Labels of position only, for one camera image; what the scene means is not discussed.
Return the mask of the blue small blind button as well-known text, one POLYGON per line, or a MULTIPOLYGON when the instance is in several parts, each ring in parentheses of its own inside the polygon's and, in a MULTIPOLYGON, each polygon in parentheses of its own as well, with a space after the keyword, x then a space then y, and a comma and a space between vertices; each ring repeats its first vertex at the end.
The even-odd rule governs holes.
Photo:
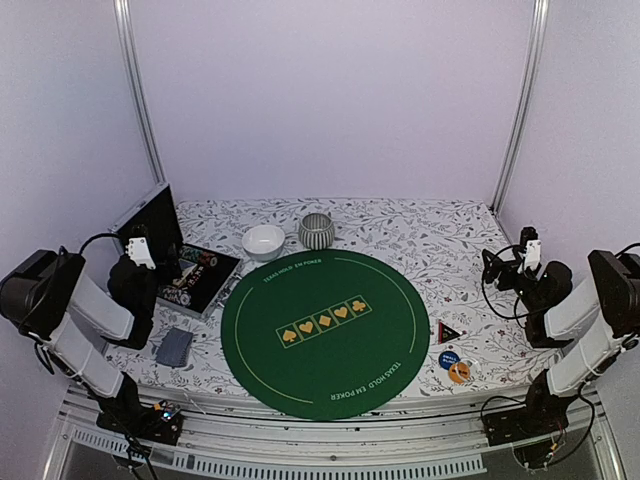
POLYGON ((439 366, 445 370, 449 370, 453 365, 459 362, 459 355, 453 351, 443 351, 438 357, 439 366))

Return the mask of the clear acrylic dealer button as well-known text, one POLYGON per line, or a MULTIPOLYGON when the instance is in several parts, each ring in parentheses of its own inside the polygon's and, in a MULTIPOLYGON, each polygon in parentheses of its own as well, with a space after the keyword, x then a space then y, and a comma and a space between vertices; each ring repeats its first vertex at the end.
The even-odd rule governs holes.
POLYGON ((461 359, 449 369, 450 379, 458 384, 468 384, 481 375, 480 364, 475 359, 461 359))

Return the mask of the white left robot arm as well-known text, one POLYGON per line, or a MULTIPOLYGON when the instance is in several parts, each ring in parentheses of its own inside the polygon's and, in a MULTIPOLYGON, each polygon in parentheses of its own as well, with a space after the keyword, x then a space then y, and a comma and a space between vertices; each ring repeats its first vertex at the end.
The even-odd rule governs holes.
POLYGON ((84 383, 126 433, 138 434, 149 410, 135 381, 106 360, 73 316, 108 342, 140 350, 153 327, 158 279, 153 268, 122 255, 107 286, 104 291, 91 279, 83 255, 38 250, 1 280, 1 315, 84 383))

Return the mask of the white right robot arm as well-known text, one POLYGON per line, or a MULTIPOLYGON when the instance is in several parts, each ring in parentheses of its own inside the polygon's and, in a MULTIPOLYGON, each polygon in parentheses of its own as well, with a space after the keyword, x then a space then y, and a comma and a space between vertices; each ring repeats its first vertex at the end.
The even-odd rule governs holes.
POLYGON ((526 310, 525 336, 534 348, 564 349, 564 356, 532 381, 523 407, 509 424, 527 436, 568 424, 568 407, 586 385, 600 377, 617 357, 638 343, 639 247, 618 253, 593 250, 590 272, 579 283, 560 261, 541 268, 538 247, 517 249, 512 261, 484 256, 485 283, 512 289, 526 310))

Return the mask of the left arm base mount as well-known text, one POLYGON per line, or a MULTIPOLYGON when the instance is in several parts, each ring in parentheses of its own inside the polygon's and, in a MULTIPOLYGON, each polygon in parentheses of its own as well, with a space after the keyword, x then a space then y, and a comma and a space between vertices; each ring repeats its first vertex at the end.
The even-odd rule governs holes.
POLYGON ((166 401, 154 407, 102 402, 96 425, 135 439, 176 446, 184 417, 166 401))

